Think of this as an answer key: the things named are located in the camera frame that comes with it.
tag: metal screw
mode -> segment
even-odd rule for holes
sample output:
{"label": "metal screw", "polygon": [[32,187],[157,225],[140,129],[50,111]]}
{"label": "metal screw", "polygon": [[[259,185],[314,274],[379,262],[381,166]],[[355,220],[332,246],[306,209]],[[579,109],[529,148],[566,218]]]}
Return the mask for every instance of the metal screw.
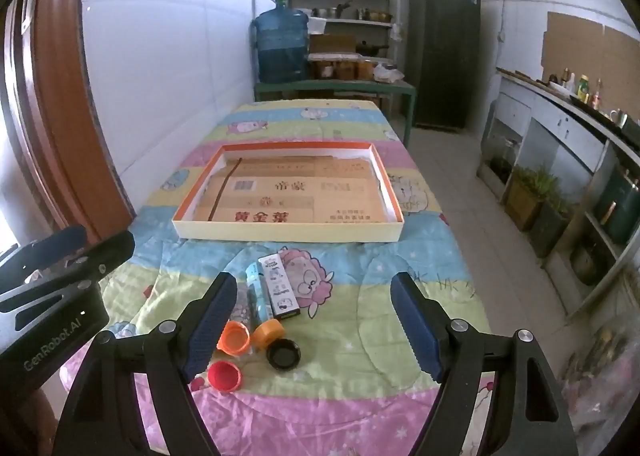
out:
{"label": "metal screw", "polygon": [[95,336],[95,339],[100,344],[106,344],[111,340],[111,334],[108,331],[101,331]]}
{"label": "metal screw", "polygon": [[175,330],[175,322],[174,321],[164,321],[158,327],[161,333],[171,333]]}
{"label": "metal screw", "polygon": [[518,331],[518,338],[523,342],[530,342],[533,340],[533,333],[529,330]]}
{"label": "metal screw", "polygon": [[451,328],[453,331],[467,331],[469,329],[469,324],[462,319],[453,319],[451,321]]}

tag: black bottle cap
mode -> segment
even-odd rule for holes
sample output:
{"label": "black bottle cap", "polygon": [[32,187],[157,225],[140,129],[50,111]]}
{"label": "black bottle cap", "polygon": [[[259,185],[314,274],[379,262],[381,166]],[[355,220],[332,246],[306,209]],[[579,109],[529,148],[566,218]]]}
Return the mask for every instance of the black bottle cap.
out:
{"label": "black bottle cap", "polygon": [[269,344],[267,360],[279,371],[289,371],[300,363],[300,348],[289,339],[278,339]]}

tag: water bottle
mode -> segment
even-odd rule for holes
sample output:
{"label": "water bottle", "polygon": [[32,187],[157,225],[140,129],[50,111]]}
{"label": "water bottle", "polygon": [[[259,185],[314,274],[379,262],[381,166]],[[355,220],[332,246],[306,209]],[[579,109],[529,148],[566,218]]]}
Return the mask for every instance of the water bottle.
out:
{"label": "water bottle", "polygon": [[258,78],[268,84],[283,84],[307,78],[309,18],[289,9],[287,0],[255,18]]}

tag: refrigerator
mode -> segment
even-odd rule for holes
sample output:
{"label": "refrigerator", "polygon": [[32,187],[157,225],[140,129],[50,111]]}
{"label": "refrigerator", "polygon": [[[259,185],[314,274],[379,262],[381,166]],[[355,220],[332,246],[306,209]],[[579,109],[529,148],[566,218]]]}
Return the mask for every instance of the refrigerator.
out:
{"label": "refrigerator", "polygon": [[478,76],[480,0],[409,0],[405,76],[417,89],[414,125],[465,126]]}

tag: table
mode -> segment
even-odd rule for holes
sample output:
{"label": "table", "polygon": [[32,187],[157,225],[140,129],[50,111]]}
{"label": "table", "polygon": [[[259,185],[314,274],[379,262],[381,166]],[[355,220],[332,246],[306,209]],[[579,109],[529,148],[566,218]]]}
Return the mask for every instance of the table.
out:
{"label": "table", "polygon": [[404,80],[399,80],[393,84],[369,82],[367,80],[299,80],[285,84],[265,84],[258,82],[254,86],[255,100],[256,102],[260,102],[260,96],[264,92],[284,92],[288,90],[353,90],[378,94],[400,94],[408,97],[409,106],[407,107],[402,143],[405,147],[409,147],[409,135],[411,134],[411,125],[414,121],[415,87],[407,84]]}

